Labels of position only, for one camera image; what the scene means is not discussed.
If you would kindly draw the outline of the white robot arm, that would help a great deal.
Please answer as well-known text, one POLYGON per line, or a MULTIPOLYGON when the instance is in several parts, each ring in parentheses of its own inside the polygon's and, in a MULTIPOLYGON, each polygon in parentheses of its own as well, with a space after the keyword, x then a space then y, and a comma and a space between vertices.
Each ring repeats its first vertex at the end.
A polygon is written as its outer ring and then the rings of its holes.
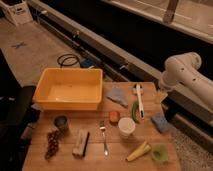
POLYGON ((165 60, 165 70, 159 78, 159 88, 166 92, 182 83, 213 111, 213 81, 198 72, 202 59, 195 52, 173 55, 165 60))

